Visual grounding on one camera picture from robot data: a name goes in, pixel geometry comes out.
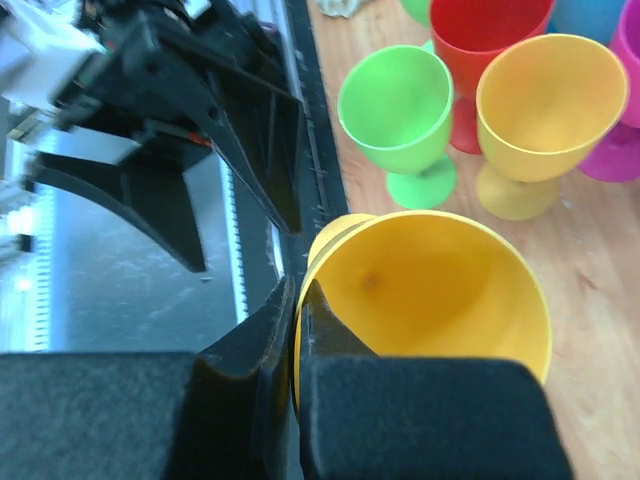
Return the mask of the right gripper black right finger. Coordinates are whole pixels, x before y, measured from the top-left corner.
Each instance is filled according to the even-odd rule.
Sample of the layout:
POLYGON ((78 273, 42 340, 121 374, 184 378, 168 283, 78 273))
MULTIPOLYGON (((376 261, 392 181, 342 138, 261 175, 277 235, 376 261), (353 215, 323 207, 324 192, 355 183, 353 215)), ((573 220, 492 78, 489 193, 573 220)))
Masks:
POLYGON ((298 373, 308 479, 569 479, 546 396, 509 360, 381 357, 304 296, 298 373))

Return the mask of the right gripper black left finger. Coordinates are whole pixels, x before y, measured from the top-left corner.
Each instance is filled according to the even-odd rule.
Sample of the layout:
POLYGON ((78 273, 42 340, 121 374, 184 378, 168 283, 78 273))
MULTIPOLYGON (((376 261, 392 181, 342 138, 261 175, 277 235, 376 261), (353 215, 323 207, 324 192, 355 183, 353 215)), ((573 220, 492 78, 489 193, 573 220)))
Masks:
POLYGON ((294 281, 197 353, 5 354, 5 479, 282 479, 294 281))

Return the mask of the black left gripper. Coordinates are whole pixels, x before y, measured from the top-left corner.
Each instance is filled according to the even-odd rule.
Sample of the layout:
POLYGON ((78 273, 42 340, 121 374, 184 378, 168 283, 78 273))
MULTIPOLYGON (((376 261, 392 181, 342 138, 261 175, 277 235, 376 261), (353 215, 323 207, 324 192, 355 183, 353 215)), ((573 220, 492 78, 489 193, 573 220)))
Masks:
MULTIPOLYGON (((302 228, 294 187, 301 102, 289 90, 275 29, 227 1, 191 18, 181 1, 77 1, 74 27, 105 48, 54 94, 57 128, 132 138, 166 127, 215 146, 283 232, 302 228)), ((33 181, 83 197, 154 240, 191 272, 206 270, 180 172, 38 153, 33 181)))

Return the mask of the orange wine glass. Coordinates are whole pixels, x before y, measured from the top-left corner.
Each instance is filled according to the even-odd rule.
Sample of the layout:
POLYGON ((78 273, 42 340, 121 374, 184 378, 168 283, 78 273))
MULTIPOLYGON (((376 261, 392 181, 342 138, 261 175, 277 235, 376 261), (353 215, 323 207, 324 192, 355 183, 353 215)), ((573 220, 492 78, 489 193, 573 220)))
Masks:
POLYGON ((629 77, 608 47, 583 36, 546 34, 494 58, 476 90, 485 164, 480 204, 508 221, 537 217, 626 110, 629 77))
POLYGON ((349 381, 377 406, 406 410, 439 392, 439 360, 508 360, 548 378, 552 322, 518 250, 488 227, 436 211, 349 214, 314 240, 301 289, 318 283, 337 318, 389 369, 349 381))

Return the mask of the green wine glass row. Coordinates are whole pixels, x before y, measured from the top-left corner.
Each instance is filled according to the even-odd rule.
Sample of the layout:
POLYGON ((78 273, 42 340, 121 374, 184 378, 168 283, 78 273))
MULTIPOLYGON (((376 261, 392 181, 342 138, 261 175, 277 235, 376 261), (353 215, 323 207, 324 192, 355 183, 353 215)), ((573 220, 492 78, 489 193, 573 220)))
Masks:
POLYGON ((343 81, 337 100, 345 133, 386 172, 394 202, 432 209, 457 182, 447 155, 455 99, 445 63, 422 46, 394 45, 361 60, 343 81))

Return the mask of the red wine glass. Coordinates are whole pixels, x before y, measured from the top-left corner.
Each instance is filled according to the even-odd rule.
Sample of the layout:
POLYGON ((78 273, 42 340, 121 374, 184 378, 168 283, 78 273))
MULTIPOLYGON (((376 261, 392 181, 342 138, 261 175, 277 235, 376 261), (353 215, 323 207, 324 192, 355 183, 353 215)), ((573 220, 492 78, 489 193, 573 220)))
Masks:
POLYGON ((449 68, 457 99, 451 144, 481 152, 477 137, 476 90, 489 63, 510 46, 542 35, 553 0, 440 0, 429 9, 435 53, 449 68))

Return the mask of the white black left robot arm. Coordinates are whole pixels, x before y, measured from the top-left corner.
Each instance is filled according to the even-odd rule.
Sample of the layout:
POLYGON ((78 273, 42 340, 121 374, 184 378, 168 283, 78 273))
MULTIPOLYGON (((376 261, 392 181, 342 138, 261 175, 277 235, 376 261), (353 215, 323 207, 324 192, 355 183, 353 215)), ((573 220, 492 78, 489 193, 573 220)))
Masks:
POLYGON ((206 268, 185 173, 217 153, 282 231, 302 228, 304 111, 273 31, 227 1, 82 1, 68 23, 1 5, 1 93, 76 127, 128 138, 113 164, 39 153, 30 176, 90 200, 193 272, 206 268))

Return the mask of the white folded cloth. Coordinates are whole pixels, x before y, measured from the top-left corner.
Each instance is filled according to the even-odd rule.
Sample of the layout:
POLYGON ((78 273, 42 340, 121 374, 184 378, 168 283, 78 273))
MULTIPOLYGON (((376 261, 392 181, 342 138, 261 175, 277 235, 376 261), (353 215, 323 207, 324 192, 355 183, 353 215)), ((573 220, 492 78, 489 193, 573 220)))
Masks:
POLYGON ((333 18, 351 18, 363 3, 363 0, 316 0, 319 11, 333 18))

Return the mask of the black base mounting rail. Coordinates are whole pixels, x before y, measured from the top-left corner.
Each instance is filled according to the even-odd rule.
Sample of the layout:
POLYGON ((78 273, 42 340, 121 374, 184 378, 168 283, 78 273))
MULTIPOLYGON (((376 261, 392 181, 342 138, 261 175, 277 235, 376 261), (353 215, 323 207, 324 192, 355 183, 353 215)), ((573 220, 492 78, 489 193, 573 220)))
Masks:
POLYGON ((276 31, 291 88, 302 99, 307 120, 298 167, 301 234, 280 233, 248 189, 227 166, 220 166, 234 307, 240 323, 262 304, 279 277, 289 274, 302 279, 313 239, 348 206, 310 7, 305 1, 235 1, 233 5, 276 31))

